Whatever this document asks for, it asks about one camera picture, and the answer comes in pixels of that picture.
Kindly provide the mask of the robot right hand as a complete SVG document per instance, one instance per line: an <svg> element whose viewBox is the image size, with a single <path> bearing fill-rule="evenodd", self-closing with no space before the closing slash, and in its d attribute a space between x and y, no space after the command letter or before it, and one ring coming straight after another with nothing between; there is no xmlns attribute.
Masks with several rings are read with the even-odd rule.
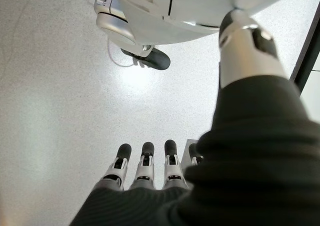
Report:
<svg viewBox="0 0 320 226"><path fill-rule="evenodd" d="M73 226L317 226L320 126L284 74L272 36L246 12L219 30L219 89L210 131L190 145L182 170L165 142L165 175L154 187L154 145L142 146L131 187L131 146L122 144Z"/></svg>

